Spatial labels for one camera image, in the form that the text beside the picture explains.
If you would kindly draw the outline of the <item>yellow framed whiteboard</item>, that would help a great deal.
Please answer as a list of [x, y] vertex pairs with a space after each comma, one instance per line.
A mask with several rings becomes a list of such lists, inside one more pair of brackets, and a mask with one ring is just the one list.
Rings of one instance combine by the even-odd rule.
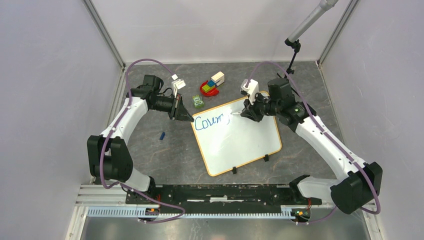
[[283, 147], [273, 116], [255, 122], [231, 114], [241, 112], [245, 100], [242, 97], [193, 115], [193, 133], [211, 177], [275, 154]]

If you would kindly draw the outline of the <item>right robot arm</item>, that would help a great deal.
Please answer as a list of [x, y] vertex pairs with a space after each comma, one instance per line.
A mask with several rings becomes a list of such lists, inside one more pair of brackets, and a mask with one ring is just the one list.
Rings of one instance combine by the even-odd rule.
[[298, 101], [298, 93], [287, 78], [267, 83], [268, 96], [259, 91], [259, 83], [245, 79], [240, 92], [247, 99], [241, 117], [260, 122], [264, 117], [276, 117], [310, 144], [335, 174], [335, 179], [302, 176], [293, 181], [289, 199], [302, 204], [308, 198], [332, 202], [343, 213], [360, 209], [379, 214], [378, 196], [383, 169], [377, 162], [367, 163], [349, 150], [323, 123], [309, 104]]

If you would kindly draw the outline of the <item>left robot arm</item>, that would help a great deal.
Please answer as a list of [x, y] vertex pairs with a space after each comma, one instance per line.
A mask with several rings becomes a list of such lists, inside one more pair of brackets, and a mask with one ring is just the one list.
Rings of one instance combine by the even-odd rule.
[[87, 140], [91, 176], [102, 181], [116, 181], [138, 190], [137, 196], [145, 204], [156, 200], [157, 190], [152, 187], [152, 177], [134, 168], [127, 147], [136, 125], [149, 110], [167, 113], [173, 121], [194, 121], [178, 92], [185, 87], [185, 81], [176, 75], [172, 79], [172, 93], [165, 96], [161, 91], [164, 81], [155, 75], [146, 74], [141, 85], [130, 89], [124, 105], [111, 124], [101, 134], [91, 135]]

